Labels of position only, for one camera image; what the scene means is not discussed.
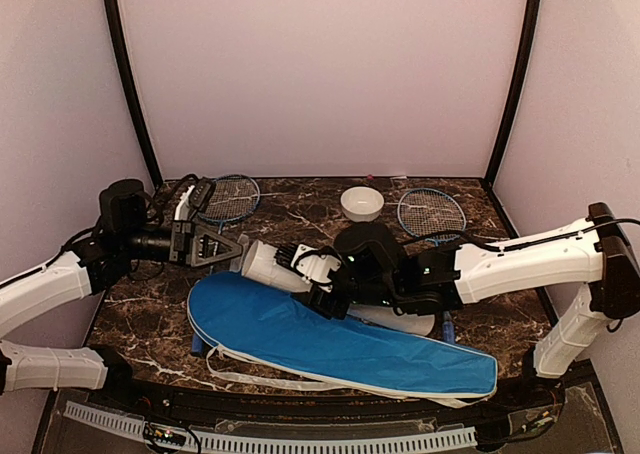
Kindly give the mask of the white shuttlecock tube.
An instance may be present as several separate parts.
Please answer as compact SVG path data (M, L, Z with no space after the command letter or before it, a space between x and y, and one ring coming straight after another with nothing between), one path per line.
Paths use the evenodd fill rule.
M276 262L276 247L256 240L248 249L241 269L243 277L285 292L306 293L311 284ZM363 322L413 335L428 336L435 327L434 315L397 316L391 308L352 304L347 314Z

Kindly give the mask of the blue racket bag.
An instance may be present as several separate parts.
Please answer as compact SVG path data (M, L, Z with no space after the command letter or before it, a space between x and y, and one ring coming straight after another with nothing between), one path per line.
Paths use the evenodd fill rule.
M358 320L328 320L289 294L232 272L189 293L198 336L233 359L389 397L483 399L497 388L494 357Z

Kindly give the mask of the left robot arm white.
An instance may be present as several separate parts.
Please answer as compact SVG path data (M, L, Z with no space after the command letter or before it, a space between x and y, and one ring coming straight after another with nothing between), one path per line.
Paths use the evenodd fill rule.
M95 226L72 236L43 264L1 284L1 333L59 306L107 292L136 261L201 268L240 257L242 246L223 237L224 225L249 216L260 199L250 178L199 178L183 194L169 224L160 204L137 179L111 184L99 195ZM75 349L1 341L1 390L100 390L120 410L141 401L132 368L107 346Z

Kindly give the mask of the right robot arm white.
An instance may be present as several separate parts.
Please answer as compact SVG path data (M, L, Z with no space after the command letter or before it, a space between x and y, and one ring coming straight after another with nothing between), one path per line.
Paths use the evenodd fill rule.
M356 224L319 252L337 258L339 268L298 299L327 319L344 318L352 303L427 315L505 293L576 283L572 304L533 349L532 369L511 384L511 400L530 408L547 394L549 379L563 376L612 321L638 313L639 264L624 222L598 202L586 217L546 233L484 243L459 232L459 243L415 255L385 225Z

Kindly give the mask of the left blue badminton racket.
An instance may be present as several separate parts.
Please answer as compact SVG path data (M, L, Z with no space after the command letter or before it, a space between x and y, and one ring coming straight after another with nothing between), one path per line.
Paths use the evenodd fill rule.
M261 191L257 182L246 175L228 174L213 180L214 191L197 217L216 225L221 235L226 224L233 224L249 217L257 208Z

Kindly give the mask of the blue badminton racket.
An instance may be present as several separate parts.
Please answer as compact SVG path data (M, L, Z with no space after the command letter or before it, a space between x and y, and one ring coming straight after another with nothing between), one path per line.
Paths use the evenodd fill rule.
M459 238L458 234L441 231L464 231L466 216L456 200L432 188L407 191L397 205L397 219L412 237L422 238L439 247Z
M261 191L257 182L246 175L228 174L213 180L214 191L197 217L216 225L221 235L226 224L233 224L249 217L257 208Z

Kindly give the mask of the right blue badminton racket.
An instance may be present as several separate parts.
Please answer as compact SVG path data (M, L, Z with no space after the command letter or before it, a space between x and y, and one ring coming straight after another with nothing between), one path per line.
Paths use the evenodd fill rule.
M422 238L439 247L459 238L458 234L441 231L464 231L466 216L456 200L432 188L407 191L397 205L397 219L412 237Z

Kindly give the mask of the white ceramic bowl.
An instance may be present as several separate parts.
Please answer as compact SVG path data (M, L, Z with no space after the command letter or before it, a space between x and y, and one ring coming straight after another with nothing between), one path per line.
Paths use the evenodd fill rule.
M344 191L340 197L343 214L353 222L376 220L384 207L384 197L376 189L355 186Z

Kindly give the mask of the small circuit board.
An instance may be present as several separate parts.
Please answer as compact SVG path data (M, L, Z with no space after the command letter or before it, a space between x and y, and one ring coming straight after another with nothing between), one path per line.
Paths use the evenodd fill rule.
M187 437L169 427L146 423L142 431L143 439L152 445L181 448Z

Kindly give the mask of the black vertical frame post left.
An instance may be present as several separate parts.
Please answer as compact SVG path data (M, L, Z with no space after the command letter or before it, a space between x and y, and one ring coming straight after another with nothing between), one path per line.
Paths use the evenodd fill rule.
M149 175L153 187L157 189L163 185L164 179L152 146L151 137L139 99L127 49L119 2L118 0L103 0L103 6L106 14L112 50L120 77L120 83L125 96L136 141L141 152L147 174Z

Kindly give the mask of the black vertical frame post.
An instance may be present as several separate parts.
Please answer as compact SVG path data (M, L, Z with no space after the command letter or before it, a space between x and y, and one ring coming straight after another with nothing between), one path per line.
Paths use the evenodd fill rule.
M492 190L506 155L524 89L529 61L534 44L541 0L526 0L521 33L513 72L495 142L483 177L485 186Z
M103 6L106 14L112 50L120 77L120 83L125 96L136 141L141 152L147 174L149 175L153 187L157 189L163 185L164 179L152 146L151 137L139 99L127 49L119 2L118 0L103 0Z

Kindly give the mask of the black vertical frame post right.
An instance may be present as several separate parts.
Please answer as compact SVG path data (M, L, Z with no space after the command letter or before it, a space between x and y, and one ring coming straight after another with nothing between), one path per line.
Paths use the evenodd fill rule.
M534 44L541 0L526 0L521 33L513 72L495 142L483 177L485 186L492 190L506 155L524 89L529 61Z

